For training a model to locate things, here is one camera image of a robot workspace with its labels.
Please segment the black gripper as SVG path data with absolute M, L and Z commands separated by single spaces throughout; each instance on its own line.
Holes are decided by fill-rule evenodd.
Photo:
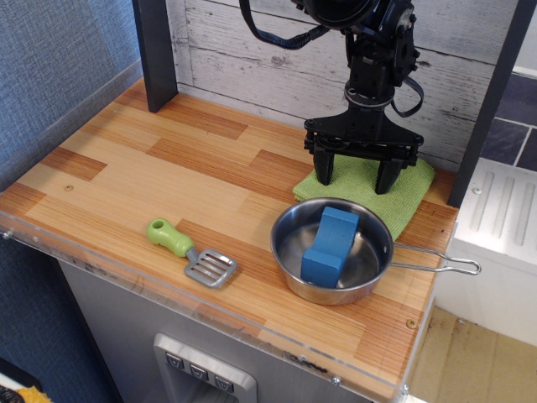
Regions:
M 403 166 L 414 166 L 423 137 L 393 123 L 382 108 L 349 107 L 344 113 L 305 121 L 305 149 L 317 180 L 331 183 L 335 154 L 381 161 L 375 192 L 390 191 Z

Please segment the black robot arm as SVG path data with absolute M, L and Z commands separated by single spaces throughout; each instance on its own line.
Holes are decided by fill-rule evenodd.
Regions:
M 396 88 L 408 85 L 424 94 L 410 73 L 420 56 L 414 46 L 414 6 L 410 1 L 298 1 L 297 7 L 346 41 L 350 69 L 345 85 L 348 109 L 305 121 L 305 149 L 313 156 L 317 179 L 331 181 L 336 155 L 379 163 L 375 191 L 390 190 L 401 170 L 417 162 L 422 136 L 391 122 Z

